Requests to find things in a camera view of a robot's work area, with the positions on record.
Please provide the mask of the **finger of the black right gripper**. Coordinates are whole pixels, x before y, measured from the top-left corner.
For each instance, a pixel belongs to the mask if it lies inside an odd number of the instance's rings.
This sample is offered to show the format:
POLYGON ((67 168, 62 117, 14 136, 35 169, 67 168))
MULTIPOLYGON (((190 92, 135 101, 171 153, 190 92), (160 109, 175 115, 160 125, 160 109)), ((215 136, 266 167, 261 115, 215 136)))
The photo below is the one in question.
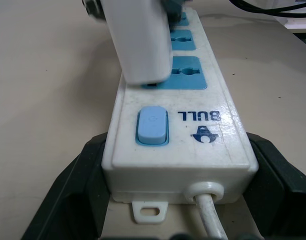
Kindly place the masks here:
POLYGON ((170 25, 175 25, 181 21, 183 5, 186 1, 187 0, 163 0, 163 8, 170 25))
POLYGON ((106 22, 106 16, 101 0, 81 0, 87 14, 98 20, 106 22))

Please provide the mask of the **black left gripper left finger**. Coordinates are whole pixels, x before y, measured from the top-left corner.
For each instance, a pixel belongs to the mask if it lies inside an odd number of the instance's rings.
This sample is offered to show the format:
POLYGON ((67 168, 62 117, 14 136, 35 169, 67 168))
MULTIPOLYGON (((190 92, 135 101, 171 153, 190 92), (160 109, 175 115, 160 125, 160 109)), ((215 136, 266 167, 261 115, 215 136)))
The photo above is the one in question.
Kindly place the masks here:
POLYGON ((101 167, 107 134, 94 136, 60 173, 21 240, 98 240, 111 193, 101 167))

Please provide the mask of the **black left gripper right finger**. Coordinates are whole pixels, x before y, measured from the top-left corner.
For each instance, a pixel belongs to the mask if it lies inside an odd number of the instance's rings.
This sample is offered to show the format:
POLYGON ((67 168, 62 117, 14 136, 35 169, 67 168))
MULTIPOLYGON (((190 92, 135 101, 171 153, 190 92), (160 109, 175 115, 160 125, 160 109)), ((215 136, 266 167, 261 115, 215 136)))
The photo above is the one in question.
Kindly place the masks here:
POLYGON ((266 239, 306 240, 306 175, 269 140, 248 133, 259 168, 243 193, 266 239))

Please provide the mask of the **white charger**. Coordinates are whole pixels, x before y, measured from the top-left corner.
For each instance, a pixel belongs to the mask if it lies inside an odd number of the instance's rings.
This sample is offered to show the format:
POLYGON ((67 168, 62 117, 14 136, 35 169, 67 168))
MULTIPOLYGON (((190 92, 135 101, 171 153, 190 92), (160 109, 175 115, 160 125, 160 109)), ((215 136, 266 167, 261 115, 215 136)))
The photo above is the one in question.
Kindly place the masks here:
POLYGON ((168 18, 160 0, 101 0, 125 82, 164 82, 173 52, 168 18))

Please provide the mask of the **white power strip blue sockets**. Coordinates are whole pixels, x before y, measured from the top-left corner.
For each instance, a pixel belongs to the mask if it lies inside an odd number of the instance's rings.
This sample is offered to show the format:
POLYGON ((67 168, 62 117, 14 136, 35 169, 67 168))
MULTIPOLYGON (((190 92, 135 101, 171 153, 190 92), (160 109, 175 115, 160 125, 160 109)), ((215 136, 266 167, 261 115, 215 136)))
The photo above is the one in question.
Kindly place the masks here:
POLYGON ((102 169, 112 198, 132 203, 137 223, 160 223, 169 204, 193 204, 210 195, 215 203, 235 202, 259 165, 198 13, 183 10, 195 50, 174 51, 171 80, 203 89, 130 86, 117 89, 102 169), (166 142, 141 143, 138 118, 144 107, 166 110, 166 142))

